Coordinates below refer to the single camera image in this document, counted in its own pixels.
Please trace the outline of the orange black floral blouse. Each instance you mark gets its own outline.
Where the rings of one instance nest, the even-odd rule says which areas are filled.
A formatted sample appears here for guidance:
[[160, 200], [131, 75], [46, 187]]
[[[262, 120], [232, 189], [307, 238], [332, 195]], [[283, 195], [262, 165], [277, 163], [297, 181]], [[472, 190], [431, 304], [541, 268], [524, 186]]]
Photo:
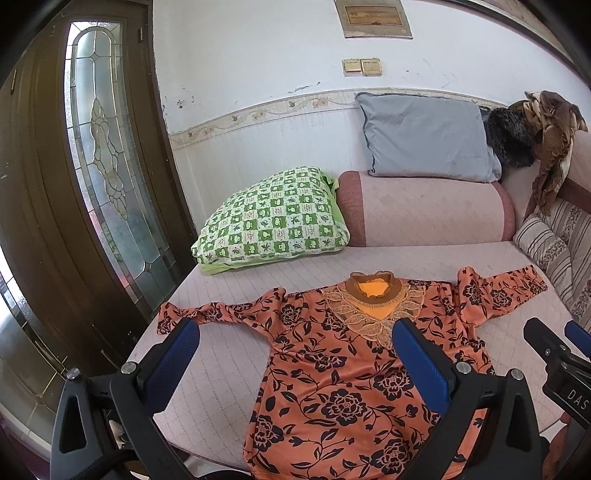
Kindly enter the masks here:
[[394, 351], [394, 324], [410, 319], [452, 360], [488, 374], [477, 328], [546, 288], [531, 266], [487, 278], [464, 267], [454, 283], [353, 273], [303, 292], [276, 288], [250, 303], [164, 303], [157, 331], [189, 318], [243, 324], [270, 342], [243, 446], [257, 479], [394, 479], [439, 419]]

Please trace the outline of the striped floral pillow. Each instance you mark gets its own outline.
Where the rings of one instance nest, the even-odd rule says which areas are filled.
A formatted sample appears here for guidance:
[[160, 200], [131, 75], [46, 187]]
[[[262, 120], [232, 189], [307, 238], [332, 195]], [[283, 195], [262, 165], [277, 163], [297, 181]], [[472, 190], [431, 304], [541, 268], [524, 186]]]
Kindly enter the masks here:
[[528, 216], [513, 237], [552, 283], [573, 320], [590, 329], [590, 214], [558, 199], [547, 214]]

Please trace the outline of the dark wooden glass door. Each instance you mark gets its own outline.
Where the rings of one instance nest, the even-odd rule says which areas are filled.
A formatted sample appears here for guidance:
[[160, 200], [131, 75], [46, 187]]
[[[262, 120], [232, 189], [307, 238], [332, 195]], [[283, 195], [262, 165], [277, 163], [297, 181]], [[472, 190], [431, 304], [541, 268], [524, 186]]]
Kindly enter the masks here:
[[121, 365], [193, 268], [150, 1], [1, 5], [1, 247], [41, 337]]

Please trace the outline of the black furry cushion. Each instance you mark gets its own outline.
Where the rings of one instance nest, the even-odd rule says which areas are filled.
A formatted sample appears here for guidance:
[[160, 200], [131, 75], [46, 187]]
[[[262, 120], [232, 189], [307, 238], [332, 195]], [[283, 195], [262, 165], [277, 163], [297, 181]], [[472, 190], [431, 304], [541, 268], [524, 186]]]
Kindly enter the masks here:
[[536, 137], [522, 110], [495, 108], [484, 120], [487, 144], [503, 167], [526, 168], [534, 161]]

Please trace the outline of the brown patterned scarf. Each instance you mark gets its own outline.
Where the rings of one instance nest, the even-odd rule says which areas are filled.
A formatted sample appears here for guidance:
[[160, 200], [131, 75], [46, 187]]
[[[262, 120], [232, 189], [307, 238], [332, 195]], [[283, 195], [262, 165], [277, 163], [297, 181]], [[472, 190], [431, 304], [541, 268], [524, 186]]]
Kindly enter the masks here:
[[547, 215], [567, 180], [575, 134], [587, 132], [588, 127], [579, 107], [556, 92], [526, 91], [525, 96], [514, 107], [524, 114], [535, 137], [533, 153], [540, 167], [532, 184], [532, 199], [535, 208]]

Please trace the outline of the pink bolster cushion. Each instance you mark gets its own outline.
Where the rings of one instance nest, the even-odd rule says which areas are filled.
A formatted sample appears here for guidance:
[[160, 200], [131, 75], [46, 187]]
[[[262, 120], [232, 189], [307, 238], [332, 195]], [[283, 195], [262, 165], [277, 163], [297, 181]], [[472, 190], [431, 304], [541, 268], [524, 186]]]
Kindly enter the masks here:
[[339, 210], [352, 247], [445, 246], [509, 241], [513, 202], [498, 182], [339, 176]]

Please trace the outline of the grey pillow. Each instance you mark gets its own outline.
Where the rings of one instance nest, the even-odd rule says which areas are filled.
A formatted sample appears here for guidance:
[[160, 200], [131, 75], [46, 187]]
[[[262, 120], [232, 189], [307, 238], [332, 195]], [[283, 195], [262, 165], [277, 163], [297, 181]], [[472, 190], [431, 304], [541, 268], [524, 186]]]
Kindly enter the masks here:
[[487, 144], [482, 112], [466, 100], [356, 94], [376, 177], [444, 178], [493, 183], [500, 160]]

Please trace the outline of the green white checkered pillow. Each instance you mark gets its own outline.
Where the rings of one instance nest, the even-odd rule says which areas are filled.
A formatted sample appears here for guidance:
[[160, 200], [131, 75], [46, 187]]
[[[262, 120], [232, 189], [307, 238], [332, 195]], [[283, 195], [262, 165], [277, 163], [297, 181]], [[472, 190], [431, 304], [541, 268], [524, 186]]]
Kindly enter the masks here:
[[338, 188], [318, 167], [274, 174], [228, 197], [205, 220], [191, 254], [202, 272], [214, 275], [339, 252], [351, 235]]

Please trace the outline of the gold wall switch right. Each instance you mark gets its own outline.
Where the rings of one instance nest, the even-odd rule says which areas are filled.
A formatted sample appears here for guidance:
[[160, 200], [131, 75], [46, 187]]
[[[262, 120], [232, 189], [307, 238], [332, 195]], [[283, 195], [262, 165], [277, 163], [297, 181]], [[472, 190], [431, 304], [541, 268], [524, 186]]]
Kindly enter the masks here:
[[382, 64], [378, 58], [360, 59], [363, 76], [378, 77], [383, 74]]

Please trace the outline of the gold wall switch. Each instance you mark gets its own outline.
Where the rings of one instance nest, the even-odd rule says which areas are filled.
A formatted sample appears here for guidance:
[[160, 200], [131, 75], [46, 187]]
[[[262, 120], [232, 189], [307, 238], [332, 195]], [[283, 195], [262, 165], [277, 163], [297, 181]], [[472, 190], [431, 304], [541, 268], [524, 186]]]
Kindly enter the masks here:
[[383, 74], [382, 64], [378, 58], [360, 59], [363, 76], [378, 77]]
[[342, 72], [345, 76], [362, 75], [362, 61], [360, 59], [342, 60]]

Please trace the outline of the gold wall switch left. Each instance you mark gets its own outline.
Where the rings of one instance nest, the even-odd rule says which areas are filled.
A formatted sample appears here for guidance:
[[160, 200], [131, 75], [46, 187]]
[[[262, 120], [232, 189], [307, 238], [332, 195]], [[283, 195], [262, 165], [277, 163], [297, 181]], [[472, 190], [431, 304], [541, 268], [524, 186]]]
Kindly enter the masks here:
[[362, 61], [360, 59], [342, 60], [342, 72], [345, 76], [362, 75]]

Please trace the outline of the framed wall picture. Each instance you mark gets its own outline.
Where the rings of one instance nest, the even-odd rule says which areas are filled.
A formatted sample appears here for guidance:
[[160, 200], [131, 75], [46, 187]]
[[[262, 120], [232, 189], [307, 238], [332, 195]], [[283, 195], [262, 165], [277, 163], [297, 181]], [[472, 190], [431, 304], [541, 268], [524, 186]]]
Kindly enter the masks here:
[[400, 0], [335, 0], [334, 3], [346, 38], [413, 38]]

